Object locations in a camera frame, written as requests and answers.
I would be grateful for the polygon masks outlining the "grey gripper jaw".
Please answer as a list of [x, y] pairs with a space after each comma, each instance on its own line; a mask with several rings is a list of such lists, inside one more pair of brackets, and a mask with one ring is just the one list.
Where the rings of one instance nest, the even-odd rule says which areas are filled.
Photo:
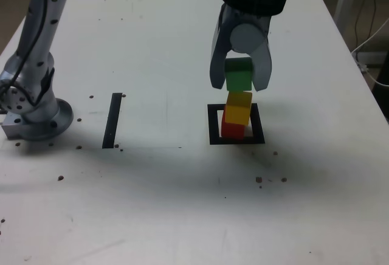
[[253, 65], [252, 83], [256, 91], [265, 90], [270, 82], [272, 60], [267, 36], [253, 24], [240, 24], [230, 34], [232, 50], [247, 54]]
[[232, 49], [230, 42], [232, 27], [232, 10], [227, 4], [223, 4], [213, 35], [210, 61], [210, 82], [216, 89], [222, 89], [225, 82], [225, 59]]

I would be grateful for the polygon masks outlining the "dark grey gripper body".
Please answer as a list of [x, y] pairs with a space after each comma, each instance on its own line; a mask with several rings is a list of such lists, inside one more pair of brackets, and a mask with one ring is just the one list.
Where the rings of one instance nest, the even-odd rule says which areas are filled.
[[229, 9], [228, 27], [230, 42], [268, 42], [270, 17], [260, 17]]

